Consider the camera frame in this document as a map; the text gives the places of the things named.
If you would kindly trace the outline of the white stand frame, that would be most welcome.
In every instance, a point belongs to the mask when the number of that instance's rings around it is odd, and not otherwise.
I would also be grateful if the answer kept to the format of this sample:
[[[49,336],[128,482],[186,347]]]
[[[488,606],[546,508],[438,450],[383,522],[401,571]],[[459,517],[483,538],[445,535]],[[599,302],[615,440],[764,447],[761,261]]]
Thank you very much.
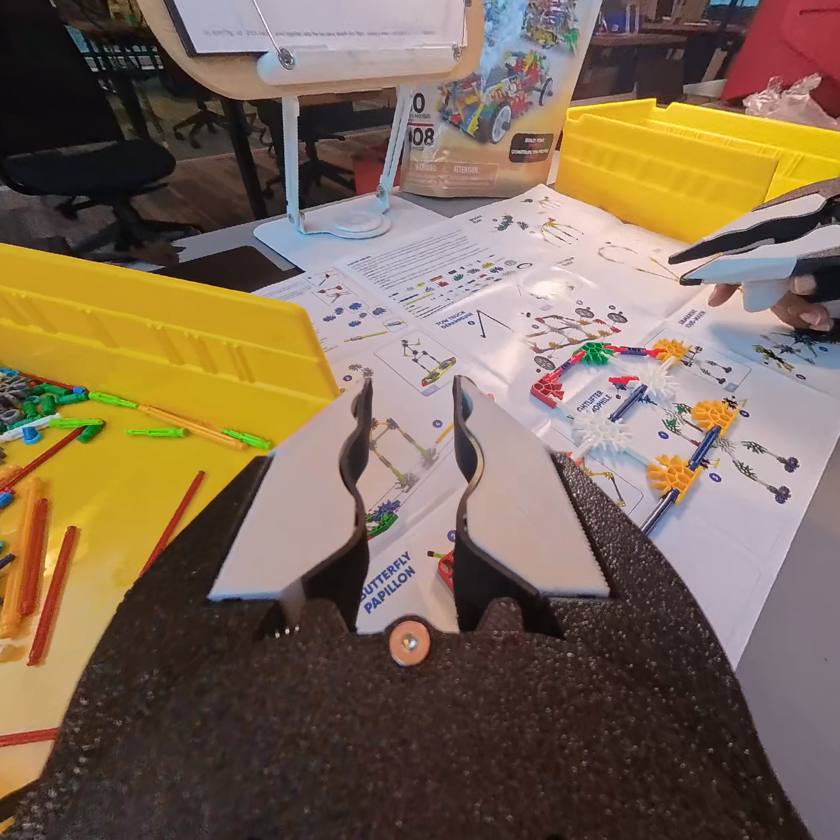
[[[327,49],[327,48],[313,48],[313,47],[296,47],[295,49],[304,50],[321,50],[324,54],[333,50],[336,52],[345,53],[351,50],[362,50],[372,53],[375,56],[385,57],[385,53],[391,50],[406,50],[406,49],[431,49],[429,56],[435,56],[434,50],[439,49],[441,53],[446,48],[453,47],[457,52],[460,51],[461,45],[425,45],[425,46],[378,46],[371,48],[358,49]],[[291,56],[291,50],[285,48],[277,48],[275,51],[265,53],[261,58],[267,59],[271,56],[273,59],[279,59],[280,64],[289,69],[294,64],[294,59]],[[385,162],[383,173],[381,175],[379,184],[374,191],[374,196],[384,205],[389,207],[391,205],[391,195],[395,184],[396,169],[400,162],[403,152],[404,141],[406,137],[408,120],[413,104],[414,89],[409,87],[397,88],[397,99],[395,105],[395,114],[393,125],[391,129],[389,143],[386,149]],[[299,147],[298,147],[298,121],[300,116],[300,101],[297,96],[287,96],[281,98],[281,114],[282,114],[282,153],[283,165],[285,172],[285,186],[287,198],[287,213],[291,208],[299,205]]]

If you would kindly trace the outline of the toy building instruction sheet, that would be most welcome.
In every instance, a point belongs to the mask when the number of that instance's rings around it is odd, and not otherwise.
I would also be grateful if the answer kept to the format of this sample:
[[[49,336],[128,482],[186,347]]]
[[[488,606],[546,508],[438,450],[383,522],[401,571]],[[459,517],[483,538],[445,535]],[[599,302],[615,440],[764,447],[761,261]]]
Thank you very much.
[[[565,373],[557,410],[531,395],[589,341],[690,347],[669,374],[672,401],[647,397],[627,419],[647,459],[687,457],[700,433],[677,413],[734,401],[739,417],[707,468],[651,535],[737,665],[838,441],[838,343],[786,328],[739,300],[710,309],[707,289],[679,284],[677,241],[624,224],[547,186],[400,237],[363,240],[332,266],[261,290],[309,314],[341,391],[372,381],[368,506],[372,578],[360,627],[417,612],[455,629],[455,608],[429,552],[455,544],[465,482],[455,463],[452,385],[472,379],[551,449],[576,448],[570,415],[607,379],[645,360]],[[657,495],[646,468],[598,449],[586,476],[636,524]]]

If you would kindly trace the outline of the flat dark device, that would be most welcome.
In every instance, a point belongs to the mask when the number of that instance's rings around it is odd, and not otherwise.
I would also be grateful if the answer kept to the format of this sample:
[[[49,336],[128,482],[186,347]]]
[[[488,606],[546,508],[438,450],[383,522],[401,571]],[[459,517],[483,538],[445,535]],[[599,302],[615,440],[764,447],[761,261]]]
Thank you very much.
[[[298,266],[283,268],[252,246],[240,246],[164,266],[154,274],[198,282],[207,286],[254,293],[278,282],[299,277]]]

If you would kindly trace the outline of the white round disc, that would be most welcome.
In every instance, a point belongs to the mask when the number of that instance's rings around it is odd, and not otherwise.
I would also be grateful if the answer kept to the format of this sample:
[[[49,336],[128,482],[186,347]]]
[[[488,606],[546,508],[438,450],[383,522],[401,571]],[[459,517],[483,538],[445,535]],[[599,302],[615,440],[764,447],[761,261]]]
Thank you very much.
[[[256,239],[302,270],[332,266],[352,245],[386,234],[395,215],[375,196],[303,211],[293,207],[284,216],[258,225]]]

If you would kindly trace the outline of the person's right hand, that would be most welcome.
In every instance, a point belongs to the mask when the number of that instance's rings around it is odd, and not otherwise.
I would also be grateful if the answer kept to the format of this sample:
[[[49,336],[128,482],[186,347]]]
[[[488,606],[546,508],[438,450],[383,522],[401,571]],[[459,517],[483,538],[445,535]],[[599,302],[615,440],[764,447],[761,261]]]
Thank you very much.
[[[820,334],[828,334],[835,329],[835,318],[823,304],[791,291],[786,292],[770,311],[792,329],[811,330]]]

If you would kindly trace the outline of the pile of toy rods and connectors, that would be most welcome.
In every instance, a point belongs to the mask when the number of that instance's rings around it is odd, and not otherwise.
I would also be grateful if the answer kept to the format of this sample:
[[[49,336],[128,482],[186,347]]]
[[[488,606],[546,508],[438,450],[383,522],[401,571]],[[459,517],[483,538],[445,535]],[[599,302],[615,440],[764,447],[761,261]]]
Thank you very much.
[[[194,434],[235,449],[252,447],[269,450],[272,447],[272,443],[268,439],[258,435],[239,432],[227,427],[214,427],[158,406],[135,402],[105,392],[92,392],[82,387],[66,388],[56,382],[37,381],[32,384],[30,395],[20,405],[23,416],[12,423],[6,421],[6,429],[2,432],[2,440],[21,439],[27,445],[33,445],[40,440],[40,432],[43,429],[65,428],[69,430],[69,433],[57,444],[44,451],[42,455],[32,460],[26,467],[16,469],[14,473],[2,480],[2,508],[5,508],[14,499],[14,488],[57,455],[63,447],[68,446],[75,440],[81,444],[89,443],[102,432],[106,423],[99,417],[63,417],[59,413],[61,407],[86,402],[126,407],[165,423],[164,427],[126,429],[124,432],[130,436],[183,438],[188,434]],[[17,600],[13,601],[10,598],[6,602],[8,606],[15,609],[14,616],[20,622],[32,614],[38,603],[40,565],[44,558],[46,546],[48,516],[48,500],[37,496],[29,514],[28,524],[24,526],[24,549],[18,557],[20,564],[17,578],[19,583]],[[30,645],[27,658],[28,667],[41,665],[46,656],[49,637],[56,622],[65,579],[78,537],[79,528],[70,526],[61,541],[56,565],[38,617],[34,639]]]

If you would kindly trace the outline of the printed paper sheet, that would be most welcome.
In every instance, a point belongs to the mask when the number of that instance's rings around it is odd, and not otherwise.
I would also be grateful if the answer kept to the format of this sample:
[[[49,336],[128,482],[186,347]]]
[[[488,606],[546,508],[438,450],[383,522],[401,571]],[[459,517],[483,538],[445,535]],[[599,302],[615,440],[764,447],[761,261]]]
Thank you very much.
[[[166,1],[190,56],[463,46],[466,4],[449,1]]]

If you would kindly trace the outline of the black office chair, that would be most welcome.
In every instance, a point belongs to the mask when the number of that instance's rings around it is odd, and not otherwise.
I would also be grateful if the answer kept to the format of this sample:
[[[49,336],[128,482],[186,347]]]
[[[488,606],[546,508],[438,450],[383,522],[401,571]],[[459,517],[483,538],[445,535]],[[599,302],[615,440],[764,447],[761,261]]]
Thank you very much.
[[[99,262],[177,262],[179,238],[200,230],[142,217],[133,199],[162,189],[174,156],[149,139],[128,140],[96,76],[50,2],[2,2],[2,183],[58,197],[77,217],[106,207],[113,221],[58,253]]]

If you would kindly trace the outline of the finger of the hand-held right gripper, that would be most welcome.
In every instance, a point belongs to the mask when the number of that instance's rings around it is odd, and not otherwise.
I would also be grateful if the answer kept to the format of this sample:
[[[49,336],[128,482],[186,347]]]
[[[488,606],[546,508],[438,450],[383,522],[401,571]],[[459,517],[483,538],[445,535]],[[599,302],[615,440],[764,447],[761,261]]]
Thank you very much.
[[[731,251],[791,242],[813,229],[838,222],[839,180],[800,187],[756,206],[734,222],[669,258],[670,265]]]
[[[838,265],[837,235],[805,235],[721,254],[685,273],[681,284],[740,285],[746,311],[761,312],[782,299],[790,278],[836,270]]]

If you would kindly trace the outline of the construction toy box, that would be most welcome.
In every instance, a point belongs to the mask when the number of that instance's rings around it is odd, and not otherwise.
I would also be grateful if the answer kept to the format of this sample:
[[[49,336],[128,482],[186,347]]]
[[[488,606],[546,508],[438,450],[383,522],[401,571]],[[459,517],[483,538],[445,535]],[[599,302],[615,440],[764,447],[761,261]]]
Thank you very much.
[[[511,197],[545,183],[601,1],[485,1],[477,69],[419,88],[401,189]]]

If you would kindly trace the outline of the red cloth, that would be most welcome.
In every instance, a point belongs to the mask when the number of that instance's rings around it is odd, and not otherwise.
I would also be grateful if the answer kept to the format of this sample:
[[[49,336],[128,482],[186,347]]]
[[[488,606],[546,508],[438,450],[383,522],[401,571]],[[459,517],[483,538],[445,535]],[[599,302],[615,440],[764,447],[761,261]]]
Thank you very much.
[[[763,1],[733,61],[722,100],[742,100],[778,77],[785,86],[822,78],[812,96],[839,116],[839,2]]]

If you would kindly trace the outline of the colourful rod connector toy model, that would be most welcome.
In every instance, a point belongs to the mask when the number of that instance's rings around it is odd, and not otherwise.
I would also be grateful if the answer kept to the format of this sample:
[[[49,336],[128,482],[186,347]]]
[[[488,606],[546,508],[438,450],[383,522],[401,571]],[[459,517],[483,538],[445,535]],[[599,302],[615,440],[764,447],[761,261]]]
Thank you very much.
[[[707,468],[708,456],[714,445],[723,441],[730,426],[739,417],[738,405],[730,400],[706,400],[677,413],[679,422],[686,422],[700,433],[689,456],[661,455],[649,459],[633,447],[633,435],[627,425],[632,409],[645,397],[651,400],[672,401],[676,386],[669,372],[685,359],[690,346],[677,339],[659,339],[653,346],[627,346],[589,341],[575,349],[559,367],[541,376],[532,384],[531,395],[552,410],[560,408],[564,391],[562,376],[582,365],[619,365],[619,360],[645,360],[641,375],[622,368],[620,375],[607,379],[621,388],[614,395],[599,391],[583,400],[570,415],[576,448],[570,457],[579,466],[586,455],[602,450],[608,455],[628,455],[646,468],[646,479],[657,501],[640,524],[643,534],[651,536],[672,508],[682,503],[690,489]]]

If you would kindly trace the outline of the clear plastic bag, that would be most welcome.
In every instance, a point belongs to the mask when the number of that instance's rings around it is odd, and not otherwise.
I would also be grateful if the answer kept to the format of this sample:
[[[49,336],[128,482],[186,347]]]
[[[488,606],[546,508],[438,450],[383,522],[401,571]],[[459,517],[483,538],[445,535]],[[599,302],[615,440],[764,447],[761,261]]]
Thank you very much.
[[[764,89],[743,99],[744,111],[753,117],[838,131],[839,120],[825,112],[812,97],[822,80],[815,73],[786,86],[782,77],[772,77]]]

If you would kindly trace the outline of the yellow plastic bin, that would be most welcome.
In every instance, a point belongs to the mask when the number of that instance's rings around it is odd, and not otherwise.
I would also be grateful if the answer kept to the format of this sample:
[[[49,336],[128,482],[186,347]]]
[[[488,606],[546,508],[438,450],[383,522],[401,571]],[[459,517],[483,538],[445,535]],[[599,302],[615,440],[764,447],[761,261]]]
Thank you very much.
[[[831,180],[839,173],[839,134],[831,129],[679,102],[661,107],[654,99],[571,108],[566,129],[578,128],[591,116],[771,158],[776,167],[765,195],[767,201],[814,182]]]
[[[2,245],[2,366],[152,406],[278,444],[339,393],[307,313],[287,302]],[[2,615],[2,796],[41,774],[81,672],[199,472],[183,530],[256,448],[200,434],[133,436],[163,426],[126,406],[86,401],[63,417],[104,421],[14,489],[2,510],[2,599],[18,593],[28,525],[49,504],[33,612]]]
[[[690,244],[762,204],[777,164],[726,143],[585,114],[564,127],[556,186]]]

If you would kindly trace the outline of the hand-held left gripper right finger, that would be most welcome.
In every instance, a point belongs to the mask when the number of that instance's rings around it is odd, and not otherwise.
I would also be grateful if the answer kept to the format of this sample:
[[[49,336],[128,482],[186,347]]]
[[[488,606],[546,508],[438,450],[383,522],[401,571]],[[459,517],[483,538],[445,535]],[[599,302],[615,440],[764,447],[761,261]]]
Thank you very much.
[[[551,450],[468,377],[454,379],[458,503],[454,598],[460,631],[513,600],[527,631],[559,631],[550,599],[610,597]]]

